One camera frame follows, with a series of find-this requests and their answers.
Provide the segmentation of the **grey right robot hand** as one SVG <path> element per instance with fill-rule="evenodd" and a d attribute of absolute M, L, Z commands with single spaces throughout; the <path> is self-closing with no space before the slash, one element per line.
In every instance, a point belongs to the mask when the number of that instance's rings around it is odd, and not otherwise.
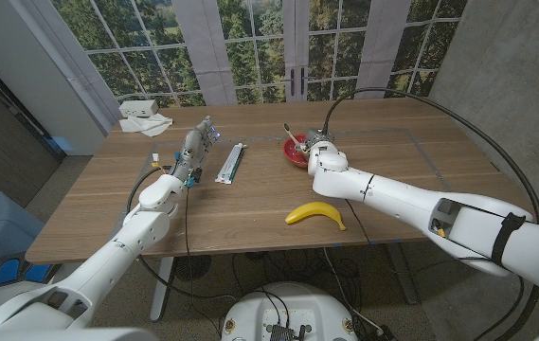
<path fill-rule="evenodd" d="M 311 153 L 312 147 L 320 142 L 334 142 L 334 137 L 330 133 L 324 133 L 320 128 L 309 128 L 305 134 L 303 142 L 299 142 L 295 147 L 295 150 L 308 157 Z"/>

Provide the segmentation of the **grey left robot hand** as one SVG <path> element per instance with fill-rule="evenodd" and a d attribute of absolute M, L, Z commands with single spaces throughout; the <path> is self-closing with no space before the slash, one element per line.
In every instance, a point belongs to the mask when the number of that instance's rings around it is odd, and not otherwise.
<path fill-rule="evenodd" d="M 169 175 L 182 181 L 187 187 L 200 182 L 202 167 L 207 154 L 220 134 L 213 127 L 213 119 L 206 116 L 197 126 L 186 134 L 182 149 L 176 156 Z"/>

